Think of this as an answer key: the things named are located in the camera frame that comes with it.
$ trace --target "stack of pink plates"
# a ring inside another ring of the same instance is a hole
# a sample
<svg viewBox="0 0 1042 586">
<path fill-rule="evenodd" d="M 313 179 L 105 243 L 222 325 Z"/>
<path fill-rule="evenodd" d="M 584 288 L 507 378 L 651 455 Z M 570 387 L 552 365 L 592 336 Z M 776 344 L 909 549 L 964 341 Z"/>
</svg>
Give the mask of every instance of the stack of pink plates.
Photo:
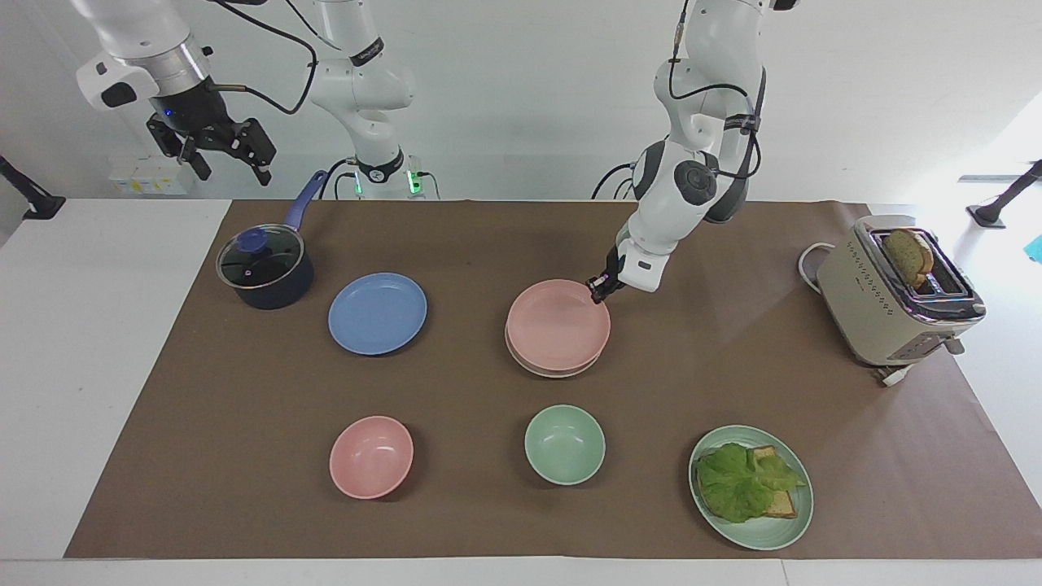
<svg viewBox="0 0 1042 586">
<path fill-rule="evenodd" d="M 574 280 L 537 283 L 511 307 L 506 347 L 526 370 L 566 379 L 593 366 L 607 344 L 612 318 L 590 290 Z"/>
</svg>

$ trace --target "brown tablecloth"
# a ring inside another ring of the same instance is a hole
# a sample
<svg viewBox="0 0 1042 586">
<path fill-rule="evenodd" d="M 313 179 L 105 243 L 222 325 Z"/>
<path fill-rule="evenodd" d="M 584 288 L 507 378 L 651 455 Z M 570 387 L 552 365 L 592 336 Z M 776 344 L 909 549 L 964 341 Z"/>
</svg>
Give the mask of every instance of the brown tablecloth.
<svg viewBox="0 0 1042 586">
<path fill-rule="evenodd" d="M 231 205 L 67 557 L 1042 557 L 1042 512 L 951 358 L 879 388 L 799 280 L 803 247 L 840 241 L 862 205 L 750 203 L 700 226 L 658 293 L 610 299 L 606 349 L 566 381 L 512 361 L 506 312 L 532 283 L 598 272 L 631 205 L 317 202 L 303 229 L 314 287 L 260 312 L 214 258 L 288 205 Z M 429 315 L 393 356 L 353 356 L 326 313 L 377 271 L 416 279 Z M 607 439 L 578 487 L 545 483 L 524 456 L 528 419 L 559 402 Z M 408 426 L 416 462 L 390 496 L 352 500 L 328 453 L 373 414 Z M 807 465 L 814 520 L 787 550 L 730 544 L 691 499 L 691 448 L 729 423 L 775 434 Z"/>
</svg>

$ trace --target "green plate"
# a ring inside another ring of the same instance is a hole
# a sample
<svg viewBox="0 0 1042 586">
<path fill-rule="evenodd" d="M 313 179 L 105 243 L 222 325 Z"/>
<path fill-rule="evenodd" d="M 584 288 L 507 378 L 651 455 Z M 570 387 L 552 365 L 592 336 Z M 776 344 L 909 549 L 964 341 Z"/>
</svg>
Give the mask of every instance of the green plate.
<svg viewBox="0 0 1042 586">
<path fill-rule="evenodd" d="M 795 519 L 760 517 L 742 523 L 733 523 L 714 515 L 705 508 L 702 495 L 698 491 L 698 482 L 695 479 L 695 462 L 702 456 L 716 451 L 725 443 L 737 443 L 745 447 L 773 445 L 777 449 L 778 456 L 785 460 L 785 463 L 807 483 L 807 486 L 798 486 L 789 491 L 792 495 L 792 503 L 796 507 L 797 516 Z M 811 517 L 814 515 L 814 490 L 811 488 L 811 477 L 807 474 L 803 463 L 782 440 L 763 430 L 748 425 L 727 425 L 705 434 L 695 444 L 695 449 L 691 453 L 691 461 L 688 463 L 688 483 L 691 485 L 691 495 L 695 499 L 695 505 L 710 526 L 717 530 L 720 535 L 749 550 L 770 552 L 792 545 L 803 536 L 807 528 L 811 524 Z"/>
</svg>

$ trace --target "lid knob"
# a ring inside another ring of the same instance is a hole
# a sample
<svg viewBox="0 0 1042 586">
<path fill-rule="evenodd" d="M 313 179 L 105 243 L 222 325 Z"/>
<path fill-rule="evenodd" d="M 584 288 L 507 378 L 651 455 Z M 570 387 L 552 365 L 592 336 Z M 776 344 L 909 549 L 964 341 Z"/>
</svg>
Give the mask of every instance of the lid knob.
<svg viewBox="0 0 1042 586">
<path fill-rule="evenodd" d="M 240 252 L 245 252 L 247 254 L 253 254 L 254 252 L 259 252 L 264 250 L 264 247 L 268 245 L 268 233 L 263 228 L 250 228 L 243 231 L 235 238 L 235 248 Z"/>
</svg>

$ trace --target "saucepan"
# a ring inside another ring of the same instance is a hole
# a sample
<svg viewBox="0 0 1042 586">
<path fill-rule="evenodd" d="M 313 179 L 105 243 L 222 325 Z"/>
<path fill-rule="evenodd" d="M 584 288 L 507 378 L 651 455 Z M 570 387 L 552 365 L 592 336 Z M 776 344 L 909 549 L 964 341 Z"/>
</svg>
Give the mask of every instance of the saucepan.
<svg viewBox="0 0 1042 586">
<path fill-rule="evenodd" d="M 283 223 L 247 228 L 217 255 L 217 275 L 247 304 L 277 310 L 296 302 L 311 288 L 315 266 L 304 248 L 300 223 L 325 179 L 325 171 L 312 175 Z"/>
</svg>

